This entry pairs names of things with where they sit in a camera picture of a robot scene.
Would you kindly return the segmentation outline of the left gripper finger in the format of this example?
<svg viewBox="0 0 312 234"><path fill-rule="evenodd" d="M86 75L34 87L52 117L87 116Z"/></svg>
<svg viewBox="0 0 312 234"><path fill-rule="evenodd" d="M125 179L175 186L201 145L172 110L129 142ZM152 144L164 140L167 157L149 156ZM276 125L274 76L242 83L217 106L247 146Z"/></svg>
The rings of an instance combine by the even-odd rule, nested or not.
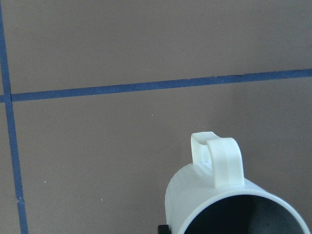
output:
<svg viewBox="0 0 312 234"><path fill-rule="evenodd" d="M158 234L170 234L169 225L159 225L157 227L157 233Z"/></svg>

